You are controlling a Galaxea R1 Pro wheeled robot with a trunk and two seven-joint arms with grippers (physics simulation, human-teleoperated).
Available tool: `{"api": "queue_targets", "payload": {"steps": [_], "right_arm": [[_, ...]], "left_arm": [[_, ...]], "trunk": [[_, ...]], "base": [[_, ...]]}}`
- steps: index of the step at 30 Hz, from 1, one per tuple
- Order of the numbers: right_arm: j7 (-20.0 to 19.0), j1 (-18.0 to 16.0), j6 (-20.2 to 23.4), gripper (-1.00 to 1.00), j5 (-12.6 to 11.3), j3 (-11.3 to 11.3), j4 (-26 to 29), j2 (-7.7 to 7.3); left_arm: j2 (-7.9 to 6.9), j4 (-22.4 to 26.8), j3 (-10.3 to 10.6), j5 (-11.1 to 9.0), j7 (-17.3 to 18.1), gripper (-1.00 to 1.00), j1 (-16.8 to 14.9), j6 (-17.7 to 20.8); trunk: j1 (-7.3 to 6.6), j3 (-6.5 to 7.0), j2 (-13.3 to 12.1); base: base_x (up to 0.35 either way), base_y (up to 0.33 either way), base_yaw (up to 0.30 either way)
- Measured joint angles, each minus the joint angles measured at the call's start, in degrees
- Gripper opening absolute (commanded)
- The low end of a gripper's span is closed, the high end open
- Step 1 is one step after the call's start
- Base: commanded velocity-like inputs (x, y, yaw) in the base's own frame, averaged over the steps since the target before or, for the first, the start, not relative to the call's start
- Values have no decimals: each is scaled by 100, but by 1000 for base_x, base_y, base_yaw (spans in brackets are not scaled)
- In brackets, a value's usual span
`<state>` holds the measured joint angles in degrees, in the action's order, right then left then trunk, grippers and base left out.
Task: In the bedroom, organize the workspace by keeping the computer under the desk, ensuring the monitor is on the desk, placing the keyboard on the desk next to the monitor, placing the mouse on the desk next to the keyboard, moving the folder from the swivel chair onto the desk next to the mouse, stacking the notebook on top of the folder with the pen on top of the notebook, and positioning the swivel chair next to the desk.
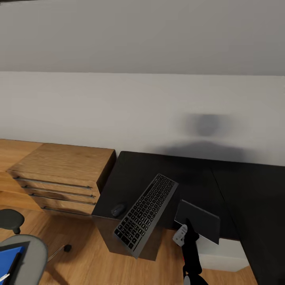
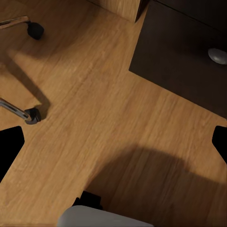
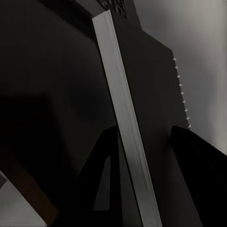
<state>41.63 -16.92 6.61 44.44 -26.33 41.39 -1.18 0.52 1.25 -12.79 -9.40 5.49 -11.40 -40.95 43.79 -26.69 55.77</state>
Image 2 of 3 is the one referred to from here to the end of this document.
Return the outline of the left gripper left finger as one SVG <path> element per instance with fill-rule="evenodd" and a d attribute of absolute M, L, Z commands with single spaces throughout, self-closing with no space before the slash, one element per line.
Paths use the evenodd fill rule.
<path fill-rule="evenodd" d="M 0 183 L 24 143 L 20 126 L 0 131 Z"/>

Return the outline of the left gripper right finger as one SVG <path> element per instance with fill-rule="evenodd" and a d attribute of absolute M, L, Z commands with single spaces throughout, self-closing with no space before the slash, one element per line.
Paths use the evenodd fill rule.
<path fill-rule="evenodd" d="M 212 143 L 227 164 L 227 128 L 216 126 Z"/>

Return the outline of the swivel chair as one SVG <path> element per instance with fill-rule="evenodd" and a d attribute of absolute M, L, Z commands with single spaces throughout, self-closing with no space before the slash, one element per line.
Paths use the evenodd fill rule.
<path fill-rule="evenodd" d="M 9 18 L 5 20 L 0 21 L 0 31 L 22 24 L 26 23 L 28 25 L 28 34 L 36 39 L 39 40 L 44 32 L 44 28 L 36 23 L 30 21 L 30 18 L 28 15 L 22 15 L 19 17 Z M 39 110 L 36 108 L 30 108 L 26 109 L 25 111 L 19 109 L 18 107 L 14 106 L 13 104 L 9 103 L 5 99 L 0 97 L 0 106 L 3 108 L 9 110 L 10 112 L 14 113 L 15 115 L 19 116 L 20 118 L 24 119 L 27 124 L 36 124 L 37 122 L 41 121 L 41 115 Z"/>

